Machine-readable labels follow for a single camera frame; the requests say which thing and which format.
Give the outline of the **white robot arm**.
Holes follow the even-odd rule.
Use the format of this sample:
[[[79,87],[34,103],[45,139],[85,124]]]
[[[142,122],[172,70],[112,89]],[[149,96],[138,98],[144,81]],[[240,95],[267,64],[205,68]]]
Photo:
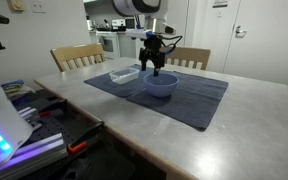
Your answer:
[[[165,65],[165,55],[172,52],[176,44],[168,52],[161,52],[165,46],[163,40],[170,40],[175,35],[174,27],[166,23],[166,14],[169,0],[111,0],[114,10],[121,16],[134,16],[136,28],[126,30],[125,35],[133,39],[140,39],[144,47],[140,49],[139,60],[141,70],[146,70],[146,63],[151,60],[154,65],[153,75],[158,76],[160,69]]]

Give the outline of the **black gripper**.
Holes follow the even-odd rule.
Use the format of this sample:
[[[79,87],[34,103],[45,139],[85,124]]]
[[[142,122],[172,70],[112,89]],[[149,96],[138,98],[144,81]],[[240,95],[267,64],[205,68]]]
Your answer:
[[[146,71],[146,63],[151,60],[154,65],[154,76],[159,75],[160,69],[165,65],[165,53],[160,51],[161,39],[153,35],[144,41],[144,47],[140,49],[139,60],[141,61],[141,71]]]

